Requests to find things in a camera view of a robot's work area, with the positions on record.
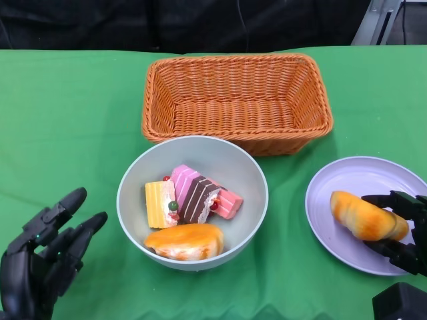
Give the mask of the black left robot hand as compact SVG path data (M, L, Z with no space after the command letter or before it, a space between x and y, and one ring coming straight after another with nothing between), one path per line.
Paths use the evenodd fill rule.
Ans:
M1 257L2 319L52 318L57 299L80 272L92 237L108 218L100 212L64 229L86 197L80 187L42 209L8 245Z

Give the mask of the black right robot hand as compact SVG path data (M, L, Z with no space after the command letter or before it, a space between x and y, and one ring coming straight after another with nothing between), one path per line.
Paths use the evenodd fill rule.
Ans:
M415 197L391 191L388 195L364 195L362 200L379 208L391 208L398 216L414 222L411 230L413 244L396 240L366 241L364 244L378 254L389 258L389 262L413 275L426 275L426 197Z

